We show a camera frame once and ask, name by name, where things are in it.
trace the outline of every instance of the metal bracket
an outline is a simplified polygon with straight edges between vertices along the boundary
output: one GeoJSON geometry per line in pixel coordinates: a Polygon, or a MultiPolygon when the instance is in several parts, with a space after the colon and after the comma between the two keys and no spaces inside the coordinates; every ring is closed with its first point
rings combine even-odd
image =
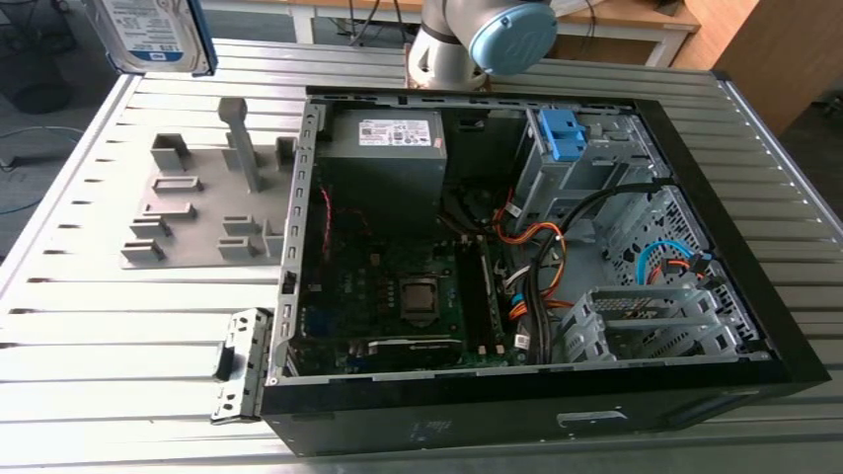
{"type": "Polygon", "coordinates": [[[258,308],[232,315],[213,371],[213,377],[222,383],[210,425],[261,420],[270,321],[270,312],[258,308]]]}

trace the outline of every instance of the light blue cap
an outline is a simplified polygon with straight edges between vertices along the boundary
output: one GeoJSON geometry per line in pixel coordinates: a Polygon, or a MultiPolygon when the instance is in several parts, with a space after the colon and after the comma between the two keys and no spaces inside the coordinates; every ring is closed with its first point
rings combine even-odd
{"type": "Polygon", "coordinates": [[[517,74],[538,62],[554,40],[553,9],[544,3],[524,3],[500,12],[480,27],[469,53],[486,74],[517,74]]]}

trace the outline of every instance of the wooden desk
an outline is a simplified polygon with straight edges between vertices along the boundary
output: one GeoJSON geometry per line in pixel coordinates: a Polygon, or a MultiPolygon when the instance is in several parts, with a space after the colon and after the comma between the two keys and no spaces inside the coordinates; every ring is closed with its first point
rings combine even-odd
{"type": "MultiPolygon", "coordinates": [[[[369,14],[374,0],[352,0],[354,18],[369,14]]],[[[398,0],[404,23],[421,22],[424,0],[398,0]]],[[[348,0],[202,0],[208,10],[248,11],[257,13],[281,13],[292,17],[296,41],[313,42],[316,17],[349,19],[348,0]]],[[[682,46],[685,37],[698,28],[698,23],[688,10],[682,9],[674,17],[653,11],[654,0],[605,0],[593,7],[596,28],[593,36],[602,39],[638,40],[654,44],[646,57],[648,66],[666,67],[682,46]]],[[[394,22],[392,0],[381,0],[372,17],[376,21],[394,22]]],[[[589,11],[578,11],[558,19],[558,34],[585,37],[590,23],[589,11]]]]}
{"type": "Polygon", "coordinates": [[[702,24],[676,67],[729,76],[778,134],[843,74],[843,2],[684,0],[702,24]]]}

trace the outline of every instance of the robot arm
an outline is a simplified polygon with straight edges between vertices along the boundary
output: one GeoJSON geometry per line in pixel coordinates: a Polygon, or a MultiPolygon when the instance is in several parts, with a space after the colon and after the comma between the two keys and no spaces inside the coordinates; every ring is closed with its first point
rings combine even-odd
{"type": "Polygon", "coordinates": [[[408,71],[428,89],[472,90],[532,66],[556,39],[549,0],[428,0],[408,71]]]}

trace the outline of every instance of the power supply label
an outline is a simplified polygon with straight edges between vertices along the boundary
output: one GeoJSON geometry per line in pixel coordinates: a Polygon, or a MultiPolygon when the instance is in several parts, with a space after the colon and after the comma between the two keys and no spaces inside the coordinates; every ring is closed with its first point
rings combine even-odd
{"type": "Polygon", "coordinates": [[[432,146],[425,120],[362,120],[361,146],[432,146]]]}
{"type": "Polygon", "coordinates": [[[165,6],[173,0],[102,0],[125,49],[145,61],[174,62],[181,44],[165,6]]]}

